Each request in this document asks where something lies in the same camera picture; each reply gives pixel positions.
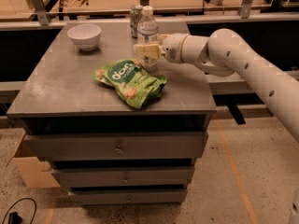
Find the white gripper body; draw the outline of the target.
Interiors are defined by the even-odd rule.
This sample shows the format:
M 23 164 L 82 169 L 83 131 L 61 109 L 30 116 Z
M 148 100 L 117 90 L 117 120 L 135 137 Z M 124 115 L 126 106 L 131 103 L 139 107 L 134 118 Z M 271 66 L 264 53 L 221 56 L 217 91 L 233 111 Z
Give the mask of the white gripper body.
M 163 42 L 163 49 L 170 63 L 194 63 L 200 54 L 197 38 L 187 34 L 169 35 Z

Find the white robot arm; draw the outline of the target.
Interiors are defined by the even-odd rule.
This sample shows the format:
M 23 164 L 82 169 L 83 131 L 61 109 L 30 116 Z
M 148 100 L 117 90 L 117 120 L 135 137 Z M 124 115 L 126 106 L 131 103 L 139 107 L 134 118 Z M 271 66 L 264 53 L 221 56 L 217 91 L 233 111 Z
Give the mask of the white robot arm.
M 133 51 L 156 60 L 189 63 L 213 76 L 239 74 L 299 141 L 299 81 L 256 53 L 236 32 L 160 35 L 157 44 L 135 44 Z

